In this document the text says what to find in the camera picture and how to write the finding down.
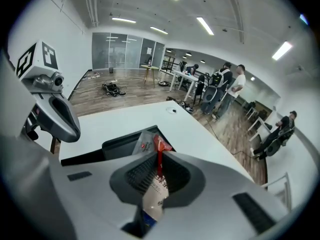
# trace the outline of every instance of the glass wall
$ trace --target glass wall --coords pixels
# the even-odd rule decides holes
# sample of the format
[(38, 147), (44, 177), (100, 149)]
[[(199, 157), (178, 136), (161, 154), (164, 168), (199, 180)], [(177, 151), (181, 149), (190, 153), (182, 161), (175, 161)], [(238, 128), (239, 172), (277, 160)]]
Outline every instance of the glass wall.
[(109, 46), (109, 67), (118, 69), (125, 68), (126, 46), (126, 34), (111, 34)]
[(165, 45), (162, 43), (157, 42), (155, 44), (154, 54), (153, 54), (153, 61), (152, 66), (160, 67), (162, 63), (162, 55), (164, 54)]
[(92, 69), (109, 67), (110, 33), (92, 34)]
[(92, 69), (139, 69), (141, 65), (161, 66), (165, 45), (146, 38), (116, 34), (92, 34)]
[(155, 41), (144, 38), (141, 47), (140, 65), (148, 65), (154, 54)]
[(140, 51), (142, 45), (142, 38), (134, 35), (127, 37), (126, 49), (125, 49), (125, 65), (126, 69), (138, 69), (140, 61)]

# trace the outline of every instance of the person in white shirt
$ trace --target person in white shirt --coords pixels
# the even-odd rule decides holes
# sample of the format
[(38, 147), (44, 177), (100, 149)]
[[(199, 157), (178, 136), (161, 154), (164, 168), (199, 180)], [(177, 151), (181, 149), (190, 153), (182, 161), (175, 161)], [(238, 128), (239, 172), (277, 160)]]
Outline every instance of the person in white shirt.
[(228, 110), (229, 106), (234, 102), (236, 97), (238, 97), (240, 91), (243, 89), (246, 83), (245, 71), (246, 68), (244, 65), (240, 64), (236, 67), (236, 73), (238, 77), (233, 82), (233, 84), (228, 89), (218, 111), (216, 114), (212, 114), (212, 117), (216, 120), (220, 120), (220, 118), (224, 115), (224, 113)]

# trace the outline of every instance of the red package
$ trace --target red package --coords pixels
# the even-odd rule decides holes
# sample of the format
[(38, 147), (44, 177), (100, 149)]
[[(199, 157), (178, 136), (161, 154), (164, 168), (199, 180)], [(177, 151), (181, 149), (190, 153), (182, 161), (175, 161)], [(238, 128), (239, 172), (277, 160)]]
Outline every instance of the red package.
[(162, 177), (162, 151), (172, 150), (172, 146), (165, 142), (165, 140), (158, 134), (153, 137), (155, 149), (158, 152), (158, 175)]

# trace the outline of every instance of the gray pants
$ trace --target gray pants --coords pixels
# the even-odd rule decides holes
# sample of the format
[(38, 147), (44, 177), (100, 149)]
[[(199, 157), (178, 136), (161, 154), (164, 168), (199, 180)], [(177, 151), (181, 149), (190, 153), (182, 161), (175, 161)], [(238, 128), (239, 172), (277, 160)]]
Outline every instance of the gray pants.
[(216, 94), (211, 102), (203, 102), (201, 106), (201, 110), (206, 115), (211, 114), (212, 110), (214, 110), (215, 105), (220, 100), (222, 95), (224, 94), (224, 91), (222, 91), (220, 88), (216, 90)]
[(216, 117), (220, 119), (224, 115), (224, 113), (228, 110), (229, 106), (235, 101), (235, 99), (236, 99), (235, 97), (227, 93), (218, 111), (216, 112)]

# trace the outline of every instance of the black tray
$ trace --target black tray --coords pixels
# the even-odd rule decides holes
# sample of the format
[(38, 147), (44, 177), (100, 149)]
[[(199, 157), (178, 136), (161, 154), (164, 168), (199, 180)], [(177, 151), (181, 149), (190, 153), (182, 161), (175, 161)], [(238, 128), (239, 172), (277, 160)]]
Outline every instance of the black tray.
[(108, 140), (102, 144), (101, 149), (98, 149), (96, 151), (92, 151), (86, 154), (81, 154), (81, 155), (67, 158), (67, 159), (62, 159), (61, 165), (62, 166), (82, 165), (82, 164), (96, 163), (96, 162), (102, 162), (102, 161), (131, 156), (136, 146), (136, 143), (140, 137), (140, 134), (144, 130), (147, 130), (148, 132), (151, 132), (151, 133), (159, 134), (167, 143), (169, 143), (166, 137), (159, 130), (158, 126), (154, 125), (149, 128), (145, 128), (125, 136)]

